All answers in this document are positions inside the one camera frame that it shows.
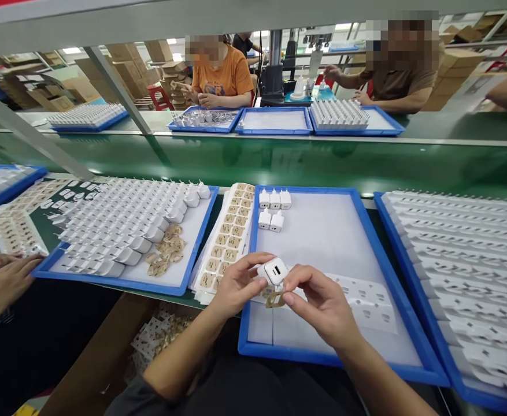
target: white plastic casing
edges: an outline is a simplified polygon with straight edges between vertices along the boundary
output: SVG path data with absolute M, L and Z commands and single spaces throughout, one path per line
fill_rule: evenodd
M 268 208 L 269 206 L 271 206 L 271 197 L 269 196 L 265 188 L 263 188 L 263 190 L 259 194 L 259 208 Z
M 284 281 L 284 278 L 288 276 L 288 268 L 284 262 L 277 257 L 259 266 L 257 274 L 260 277 L 264 277 L 270 284 L 279 286 Z
M 288 190 L 280 191 L 280 209 L 292 208 L 292 197 Z
M 280 195 L 275 190 L 271 192 L 271 209 L 280 209 Z
M 259 212 L 259 228 L 269 229 L 271 226 L 271 214 L 269 210 L 265 208 L 263 211 Z
M 284 225 L 284 217 L 282 216 L 282 212 L 278 210 L 278 212 L 272 216 L 271 226 L 269 227 L 269 230 L 280 232 L 280 230 L 282 230 L 283 225 Z

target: stack of cardboard boxes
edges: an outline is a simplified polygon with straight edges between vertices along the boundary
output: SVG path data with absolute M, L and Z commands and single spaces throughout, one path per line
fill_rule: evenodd
M 181 88 L 172 88 L 171 82 L 179 82 L 191 85 L 191 78 L 187 76 L 186 64 L 184 62 L 167 62 L 162 66 L 165 75 L 161 81 L 162 89 L 169 95 L 175 110 L 186 110 L 193 105 L 191 100 L 186 100 Z
M 467 49 L 446 49 L 434 89 L 423 111 L 442 110 L 484 58 L 485 55 Z

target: blue tray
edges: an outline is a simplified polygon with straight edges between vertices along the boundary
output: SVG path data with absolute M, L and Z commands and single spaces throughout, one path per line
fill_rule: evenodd
M 271 192 L 274 187 L 256 186 L 254 210 L 251 228 L 251 247 L 250 252 L 257 249 L 257 223 L 259 220 L 259 192 L 265 188 L 267 192 Z M 375 257 L 379 263 L 380 269 L 386 279 L 388 289 L 396 302 L 398 311 L 402 317 L 405 328 L 413 342 L 413 345 L 419 355 L 419 359 L 423 367 L 415 367 L 408 365 L 390 364 L 390 367 L 404 380 L 422 382 L 425 384 L 449 387 L 450 382 L 436 353 L 432 349 L 427 336 L 425 335 L 417 315 L 413 311 L 411 304 L 405 295 L 404 289 L 400 284 L 398 277 L 394 273 L 394 269 L 384 252 L 379 238 L 371 224 L 367 210 L 363 206 L 359 193 L 354 188 L 302 188 L 302 187 L 277 187 L 278 189 L 287 188 L 290 193 L 303 194 L 344 194 L 350 195 L 355 205 L 359 219 L 363 225 L 365 233 L 371 248 L 375 253 Z M 285 359 L 300 362 L 309 362 L 314 364 L 342 367 L 342 362 L 337 355 L 323 354 L 299 348 L 288 348 L 272 346 L 268 344 L 253 343 L 247 340 L 249 330 L 250 302 L 246 303 L 242 312 L 242 322 L 240 324 L 240 335 L 238 340 L 238 351 L 243 355 L 261 356 L 266 358 Z
M 12 184 L 7 189 L 0 192 L 0 205 L 10 201 L 16 195 L 25 191 L 31 185 L 34 184 L 37 179 L 42 178 L 47 175 L 48 170 L 44 166 L 30 166 L 30 168 L 34 168 L 35 171 L 25 176 L 23 179 L 18 181 L 15 184 Z M 0 165 L 0 169 L 17 169 L 14 165 Z
M 431 342 L 435 350 L 438 352 L 442 363 L 444 364 L 444 368 L 448 377 L 450 378 L 450 381 L 452 382 L 452 386 L 456 389 L 461 398 L 466 402 L 470 402 L 476 404 L 477 406 L 489 408 L 501 413 L 507 413 L 507 398 L 494 396 L 492 394 L 467 387 L 463 383 L 462 375 L 456 366 L 450 349 L 448 348 L 448 343 L 446 342 L 446 339 L 444 338 L 444 335 L 438 326 L 438 321 L 432 312 L 432 308 L 428 301 L 427 295 L 425 295 L 423 286 L 421 286 L 421 281 L 418 278 L 415 269 L 413 268 L 413 263 L 409 259 L 408 253 L 405 250 L 402 240 L 396 231 L 396 228 L 392 222 L 392 219 L 390 218 L 388 211 L 386 210 L 384 202 L 382 201 L 383 195 L 383 192 L 375 192 L 375 205 L 379 211 L 380 218 L 384 223 L 386 233 L 390 238 L 390 242 L 392 243 L 392 247 L 398 258 L 399 265 L 402 268 L 402 271 L 408 282 L 408 286 L 415 300 L 415 305 L 417 311 L 419 312 L 419 316 L 423 320 L 423 324 L 427 329 L 427 333 L 430 333 Z
M 209 201 L 209 206 L 207 207 L 207 211 L 205 213 L 205 218 L 201 224 L 199 229 L 199 234 L 197 234 L 197 238 L 195 240 L 194 248 L 191 252 L 190 260 L 188 261 L 188 265 L 186 266 L 186 271 L 184 272 L 184 278 L 180 283 L 179 287 L 174 286 L 163 286 L 156 285 L 152 283 L 144 283 L 138 282 L 134 280 L 127 280 L 119 277 L 106 277 L 106 276 L 94 276 L 93 274 L 78 274 L 78 273 L 59 273 L 59 272 L 50 272 L 49 270 L 57 263 L 57 261 L 64 255 L 62 249 L 66 249 L 70 247 L 69 243 L 61 242 L 53 252 L 42 261 L 38 267 L 34 269 L 32 272 L 33 277 L 41 277 L 41 278 L 52 278 L 52 279 L 60 279 L 60 280 L 73 280 L 73 281 L 83 281 L 87 283 L 96 283 L 100 285 L 108 285 L 111 287 L 119 287 L 125 289 L 134 289 L 146 292 L 154 292 L 165 295 L 174 295 L 174 296 L 182 296 L 186 288 L 188 286 L 188 282 L 191 277 L 191 271 L 194 267 L 195 260 L 197 258 L 197 252 L 199 250 L 199 245 L 201 244 L 201 240 L 203 239 L 203 234 L 205 234 L 205 229 L 207 228 L 207 222 L 209 221 L 209 216 L 211 210 L 213 209 L 214 200 L 217 198 L 217 194 L 219 193 L 219 187 L 210 186 L 211 197 Z
M 240 121 L 247 117 L 248 113 L 282 113 L 282 112 L 303 112 L 305 116 L 306 129 L 243 129 L 236 127 L 236 133 L 240 134 L 262 134 L 262 135 L 309 135 L 313 131 L 309 111 L 306 107 L 262 107 L 262 108 L 245 108 L 242 111 Z
M 111 118 L 109 121 L 105 121 L 103 124 L 97 127 L 53 127 L 53 130 L 59 133 L 97 133 L 105 130 L 107 127 L 112 126 L 114 123 L 122 120 L 124 117 L 128 115 L 127 111 L 119 114 L 115 118 Z
M 392 117 L 390 117 L 386 112 L 381 109 L 379 106 L 361 106 L 364 110 L 375 110 L 378 112 L 384 119 L 390 124 L 390 128 L 386 130 L 382 129 L 320 129 L 317 127 L 315 123 L 314 116 L 311 113 L 311 109 L 309 109 L 309 115 L 313 120 L 313 129 L 315 130 L 316 135 L 320 136 L 398 136 L 401 133 L 405 132 L 405 127 L 403 127 L 400 123 L 395 121 Z
M 206 109 L 205 107 L 194 106 L 194 107 L 188 108 L 183 114 L 189 113 L 194 110 L 205 110 L 205 109 Z M 238 109 L 227 109 L 224 107 L 215 107 L 212 110 L 235 111 Z M 230 124 L 229 127 L 177 126 L 176 124 L 174 124 L 174 121 L 171 121 L 167 127 L 172 131 L 196 132 L 196 133 L 230 133 L 232 131 L 232 129 L 234 128 L 234 126 L 236 125 L 236 123 L 238 122 L 238 119 L 242 115 L 242 111 L 243 111 L 243 108 L 238 110 L 238 113 L 236 114 L 236 118 L 234 119 L 232 124 Z

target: white foam liner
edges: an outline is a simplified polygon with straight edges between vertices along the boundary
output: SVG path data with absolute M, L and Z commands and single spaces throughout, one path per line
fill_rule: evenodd
M 291 197 L 292 208 L 282 211 L 282 231 L 259 229 L 256 251 L 274 253 L 287 265 L 312 265 L 327 273 L 379 283 L 388 290 L 350 195 L 294 192 Z M 422 367 L 397 305 L 387 297 L 395 316 L 394 331 L 360 325 L 361 333 L 386 361 Z M 251 303 L 248 341 L 334 353 L 290 309 L 267 310 L 256 302 Z

